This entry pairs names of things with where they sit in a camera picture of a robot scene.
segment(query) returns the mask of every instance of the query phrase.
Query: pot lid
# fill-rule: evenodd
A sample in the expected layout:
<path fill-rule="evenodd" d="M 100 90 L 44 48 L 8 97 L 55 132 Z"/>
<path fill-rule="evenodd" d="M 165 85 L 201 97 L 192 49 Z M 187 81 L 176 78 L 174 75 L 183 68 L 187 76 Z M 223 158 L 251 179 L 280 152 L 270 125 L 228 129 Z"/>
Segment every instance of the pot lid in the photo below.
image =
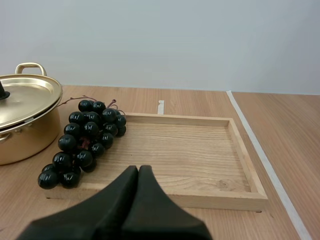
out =
<path fill-rule="evenodd" d="M 22 74 L 24 68 L 35 67 L 41 69 L 42 75 Z M 22 63 L 15 73 L 0 76 L 0 129 L 32 120 L 55 104 L 62 94 L 60 83 L 47 77 L 38 63 Z"/>

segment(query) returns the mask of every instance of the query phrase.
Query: gold pot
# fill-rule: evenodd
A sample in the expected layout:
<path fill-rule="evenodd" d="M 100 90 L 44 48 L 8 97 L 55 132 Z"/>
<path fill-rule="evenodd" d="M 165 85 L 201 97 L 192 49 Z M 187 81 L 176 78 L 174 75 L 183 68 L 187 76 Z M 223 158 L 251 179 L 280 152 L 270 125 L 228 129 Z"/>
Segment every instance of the gold pot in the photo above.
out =
<path fill-rule="evenodd" d="M 22 74 L 40 68 L 41 75 Z M 26 159 L 47 147 L 60 131 L 56 106 L 62 98 L 58 81 L 38 63 L 19 64 L 15 74 L 0 76 L 0 165 Z"/>

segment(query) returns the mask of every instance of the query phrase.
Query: artificial grapes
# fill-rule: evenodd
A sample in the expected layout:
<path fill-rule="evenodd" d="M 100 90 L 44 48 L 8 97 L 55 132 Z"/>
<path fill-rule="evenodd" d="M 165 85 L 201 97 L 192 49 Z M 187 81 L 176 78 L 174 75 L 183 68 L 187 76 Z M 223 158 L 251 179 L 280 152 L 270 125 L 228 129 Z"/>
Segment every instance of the artificial grapes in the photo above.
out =
<path fill-rule="evenodd" d="M 114 144 L 114 137 L 122 137 L 127 131 L 126 117 L 117 109 L 106 108 L 102 101 L 84 99 L 78 109 L 69 115 L 69 124 L 58 140 L 61 151 L 38 177 L 43 189 L 52 189 L 59 183 L 67 189 L 77 187 L 82 171 L 93 172 L 97 158 Z"/>

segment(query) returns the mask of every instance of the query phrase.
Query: wood grain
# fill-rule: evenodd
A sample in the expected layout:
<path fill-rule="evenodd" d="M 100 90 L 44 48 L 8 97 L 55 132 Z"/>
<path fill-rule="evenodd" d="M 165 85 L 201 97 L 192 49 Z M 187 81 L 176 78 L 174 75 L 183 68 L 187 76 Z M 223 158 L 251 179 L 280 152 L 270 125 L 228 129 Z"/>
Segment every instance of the wood grain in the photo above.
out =
<path fill-rule="evenodd" d="M 115 138 L 95 171 L 82 176 L 83 184 L 74 190 L 59 185 L 44 190 L 45 196 L 83 201 L 129 165 L 151 165 L 164 192 L 180 207 L 264 209 L 267 196 L 258 193 L 264 189 L 233 119 L 144 113 L 126 118 L 125 136 Z"/>
<path fill-rule="evenodd" d="M 233 118 L 268 196 L 266 210 L 260 213 L 200 208 L 187 208 L 186 210 L 204 220 L 216 240 L 299 239 L 225 92 L 97 86 L 64 86 L 63 91 L 63 101 L 84 94 L 104 102 L 117 99 L 119 107 L 126 112 L 155 114 L 158 101 L 164 100 L 165 114 Z M 67 123 L 68 115 L 77 107 L 77 104 L 77 101 L 70 101 L 59 107 L 62 125 Z M 260 121 L 264 126 L 264 121 L 259 116 L 255 121 L 257 123 Z M 263 128 L 263 131 L 268 132 L 270 129 Z M 37 185 L 37 177 L 42 167 L 52 161 L 53 155 L 58 150 L 57 143 L 54 142 L 27 160 L 0 166 L 2 209 L 0 211 L 0 240 L 14 240 L 31 220 L 56 213 L 78 203 L 75 200 L 46 199 L 42 189 Z M 282 150 L 289 151 L 289 148 L 282 148 Z M 304 190 L 303 193 L 304 195 L 310 194 L 308 190 Z M 304 195 L 297 194 L 296 198 L 303 198 Z"/>
<path fill-rule="evenodd" d="M 311 237 L 320 239 L 320 96 L 234 97 Z"/>

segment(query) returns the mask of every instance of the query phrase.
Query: pot rim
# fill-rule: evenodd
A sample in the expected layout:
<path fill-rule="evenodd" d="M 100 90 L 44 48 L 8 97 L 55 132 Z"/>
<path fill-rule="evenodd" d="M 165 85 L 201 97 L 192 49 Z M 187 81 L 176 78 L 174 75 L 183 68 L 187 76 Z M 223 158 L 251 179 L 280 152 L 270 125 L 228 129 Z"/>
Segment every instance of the pot rim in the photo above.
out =
<path fill-rule="evenodd" d="M 59 99 L 58 99 L 53 105 L 51 105 L 49 108 L 47 108 L 47 109 L 46 109 L 45 111 L 43 111 L 42 113 L 39 113 L 38 116 L 36 116 L 34 119 L 32 119 L 32 120 L 30 120 L 30 121 L 27 121 L 27 122 L 24 121 L 22 124 L 19 124 L 19 123 L 18 123 L 19 125 L 14 125 L 14 127 L 9 126 L 8 129 L 5 129 L 4 131 L 1 131 L 1 129 L 0 129 L 0 135 L 7 134 L 7 133 L 10 133 L 10 132 L 12 132 L 12 131 L 16 131 L 16 130 L 18 130 L 18 129 L 20 129 L 20 128 L 23 128 L 23 127 L 25 127 L 25 126 L 33 123 L 34 121 L 42 118 L 42 117 L 45 116 L 46 114 L 48 114 L 48 113 L 50 113 L 51 111 L 53 111 L 53 110 L 57 107 L 57 105 L 60 103 L 61 99 L 62 99 L 62 94 L 60 95 Z"/>

